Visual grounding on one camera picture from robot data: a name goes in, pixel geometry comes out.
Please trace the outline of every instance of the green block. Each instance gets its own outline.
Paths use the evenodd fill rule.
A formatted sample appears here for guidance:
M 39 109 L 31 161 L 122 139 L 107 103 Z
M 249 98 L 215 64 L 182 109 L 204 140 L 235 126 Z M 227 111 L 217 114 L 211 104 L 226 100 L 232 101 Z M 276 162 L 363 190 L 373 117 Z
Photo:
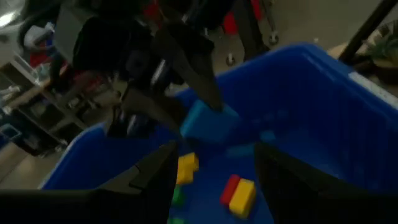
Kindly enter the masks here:
M 185 222 L 185 220 L 183 220 L 181 218 L 173 218 L 172 224 L 186 224 L 186 222 Z
M 172 205 L 174 206 L 182 206 L 184 205 L 184 195 L 181 191 L 180 186 L 176 186 L 174 189 L 174 194 L 173 194 L 173 199 L 172 199 Z

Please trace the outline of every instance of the blue block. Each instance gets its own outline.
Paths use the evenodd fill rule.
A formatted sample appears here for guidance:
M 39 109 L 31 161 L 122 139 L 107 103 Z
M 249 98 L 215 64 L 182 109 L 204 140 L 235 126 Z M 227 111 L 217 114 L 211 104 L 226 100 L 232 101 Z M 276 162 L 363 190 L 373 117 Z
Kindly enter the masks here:
M 261 141 L 264 142 L 272 142 L 276 139 L 274 132 L 271 130 L 263 131 L 262 133 L 260 133 L 260 138 Z
M 222 143 L 239 122 L 239 115 L 224 105 L 222 112 L 213 111 L 202 100 L 191 107 L 181 125 L 181 135 L 205 142 Z
M 226 150 L 227 158 L 251 156 L 254 153 L 254 143 L 233 146 Z

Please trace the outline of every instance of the red object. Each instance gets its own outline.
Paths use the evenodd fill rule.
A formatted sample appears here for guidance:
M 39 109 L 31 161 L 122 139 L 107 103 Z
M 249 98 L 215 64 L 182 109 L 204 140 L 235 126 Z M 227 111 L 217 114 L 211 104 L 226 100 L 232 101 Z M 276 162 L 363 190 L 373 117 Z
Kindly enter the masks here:
M 223 194 L 221 195 L 220 202 L 221 204 L 225 206 L 229 206 L 229 203 L 232 199 L 232 196 L 235 193 L 236 188 L 238 187 L 239 181 L 241 180 L 241 177 L 238 175 L 231 175 L 229 178 L 226 187 L 223 191 Z
M 261 8 L 260 8 L 260 1 L 259 0 L 251 0 L 251 4 L 253 5 L 254 15 L 256 16 L 257 20 L 260 20 L 261 15 Z M 238 28 L 236 27 L 235 19 L 232 12 L 229 12 L 224 18 L 224 31 L 226 34 L 237 34 Z

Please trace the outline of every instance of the yellow block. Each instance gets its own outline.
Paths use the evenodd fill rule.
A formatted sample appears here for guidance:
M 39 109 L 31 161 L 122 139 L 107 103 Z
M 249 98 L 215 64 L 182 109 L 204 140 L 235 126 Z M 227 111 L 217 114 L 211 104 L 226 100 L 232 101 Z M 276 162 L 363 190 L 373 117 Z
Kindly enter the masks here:
M 239 218 L 246 219 L 249 216 L 255 198 L 256 187 L 254 182 L 241 179 L 229 203 L 229 209 Z
M 199 160 L 194 152 L 180 156 L 178 159 L 178 169 L 189 169 L 197 171 L 199 169 Z
M 188 169 L 178 169 L 176 184 L 184 185 L 193 182 L 193 171 Z

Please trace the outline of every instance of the red block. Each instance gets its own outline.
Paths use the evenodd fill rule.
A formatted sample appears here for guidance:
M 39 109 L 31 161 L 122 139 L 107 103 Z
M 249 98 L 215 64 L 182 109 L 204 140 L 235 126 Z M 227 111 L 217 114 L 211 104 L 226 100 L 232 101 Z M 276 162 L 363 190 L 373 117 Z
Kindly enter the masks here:
M 241 180 L 240 176 L 238 175 L 231 175 L 231 177 L 228 180 L 228 183 L 226 184 L 226 187 L 223 191 L 223 194 L 221 195 L 220 202 L 221 204 L 225 206 L 229 206 L 229 202 L 232 199 L 232 196 L 235 193 L 236 188 L 238 187 L 239 181 Z

